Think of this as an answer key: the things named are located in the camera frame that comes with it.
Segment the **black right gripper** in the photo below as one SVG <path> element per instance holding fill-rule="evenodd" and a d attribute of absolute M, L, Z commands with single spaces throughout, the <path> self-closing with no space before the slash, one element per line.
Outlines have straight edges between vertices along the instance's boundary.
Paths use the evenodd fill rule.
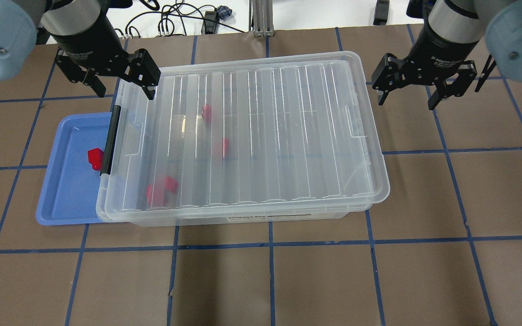
<path fill-rule="evenodd" d="M 477 43 L 452 43 L 433 36 L 420 36 L 405 59 L 386 53 L 372 73 L 372 88 L 382 106 L 390 92 L 413 84 L 439 81 L 427 104 L 434 110 L 451 96 L 461 97 L 477 76 L 476 64 L 465 61 Z M 452 83 L 447 78 L 458 74 Z"/>

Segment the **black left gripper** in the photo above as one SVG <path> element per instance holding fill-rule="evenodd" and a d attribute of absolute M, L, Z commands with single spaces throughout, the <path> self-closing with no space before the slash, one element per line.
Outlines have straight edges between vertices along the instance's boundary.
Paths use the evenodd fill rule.
<path fill-rule="evenodd" d="M 148 50 L 126 53 L 116 34 L 56 35 L 55 40 L 62 51 L 56 54 L 56 66 L 71 83 L 83 83 L 104 98 L 106 87 L 97 74 L 123 74 L 123 80 L 141 87 L 147 99 L 153 101 L 161 70 Z"/>

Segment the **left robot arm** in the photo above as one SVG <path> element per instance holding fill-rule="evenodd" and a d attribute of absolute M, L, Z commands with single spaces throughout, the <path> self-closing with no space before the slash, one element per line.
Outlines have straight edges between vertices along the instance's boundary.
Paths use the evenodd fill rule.
<path fill-rule="evenodd" d="M 109 9 L 131 6 L 130 0 L 0 0 L 0 81 L 21 71 L 43 28 L 58 44 L 54 60 L 70 82 L 103 97 L 100 77 L 118 77 L 151 101 L 160 69 L 147 50 L 124 50 L 107 17 Z"/>

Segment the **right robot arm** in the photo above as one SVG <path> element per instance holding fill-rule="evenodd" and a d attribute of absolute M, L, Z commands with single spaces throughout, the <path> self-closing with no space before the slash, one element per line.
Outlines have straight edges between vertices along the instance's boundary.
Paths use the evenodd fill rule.
<path fill-rule="evenodd" d="M 375 68 L 379 105 L 396 89 L 433 86 L 433 110 L 473 82 L 480 91 L 494 69 L 522 83 L 522 0 L 410 0 L 406 14 L 423 26 L 405 58 L 386 53 Z"/>

